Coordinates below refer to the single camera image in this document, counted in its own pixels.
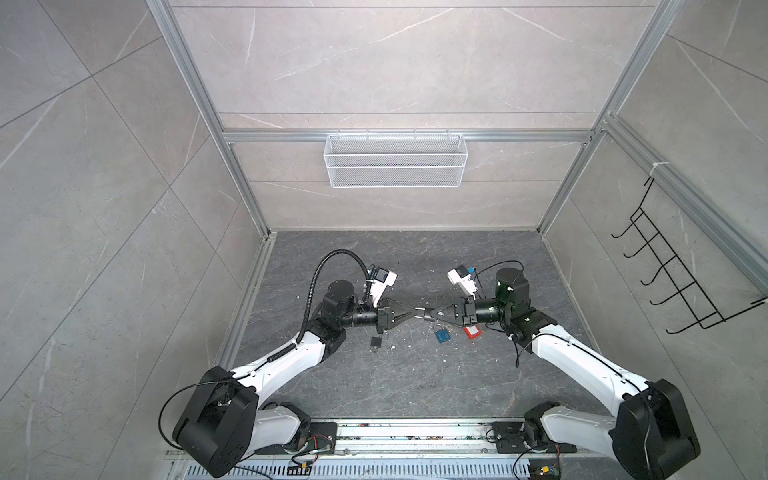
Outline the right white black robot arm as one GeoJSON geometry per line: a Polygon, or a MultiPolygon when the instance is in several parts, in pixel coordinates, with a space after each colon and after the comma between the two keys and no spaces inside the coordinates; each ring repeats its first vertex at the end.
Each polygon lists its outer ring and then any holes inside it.
{"type": "Polygon", "coordinates": [[[528,352],[554,365],[607,410],[597,415],[543,402],[524,416],[526,450],[571,444],[616,460],[634,479],[666,479],[700,455],[679,389],[608,360],[534,308],[522,269],[499,269],[488,297],[481,296],[479,283],[464,266],[449,271],[448,278],[463,297],[443,307],[420,307],[418,317],[468,329],[496,323],[518,354],[528,352]]]}

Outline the blue padlock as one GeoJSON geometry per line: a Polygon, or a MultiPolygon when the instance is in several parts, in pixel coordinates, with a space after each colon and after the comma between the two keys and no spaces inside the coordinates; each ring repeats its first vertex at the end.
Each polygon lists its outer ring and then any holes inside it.
{"type": "Polygon", "coordinates": [[[444,344],[451,340],[450,330],[446,326],[437,325],[433,329],[433,332],[439,344],[444,344]]]}

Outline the red padlock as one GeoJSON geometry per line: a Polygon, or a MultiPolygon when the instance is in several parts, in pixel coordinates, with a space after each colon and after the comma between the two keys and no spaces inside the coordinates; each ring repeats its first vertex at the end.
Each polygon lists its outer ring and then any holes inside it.
{"type": "Polygon", "coordinates": [[[465,326],[463,330],[469,339],[475,339],[482,334],[482,331],[476,325],[465,326]]]}

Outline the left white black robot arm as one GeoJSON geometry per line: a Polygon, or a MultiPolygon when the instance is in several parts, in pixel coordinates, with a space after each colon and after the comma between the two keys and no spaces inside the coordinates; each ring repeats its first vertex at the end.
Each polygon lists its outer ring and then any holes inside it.
{"type": "Polygon", "coordinates": [[[383,333],[415,315],[414,308],[379,295],[359,300],[349,281],[332,282],[303,334],[233,370],[214,366],[193,385],[172,432],[176,448],[214,478],[267,447],[304,451],[310,441],[310,417],[291,403],[270,406],[270,397],[327,360],[345,341],[347,328],[373,326],[383,333]]]}

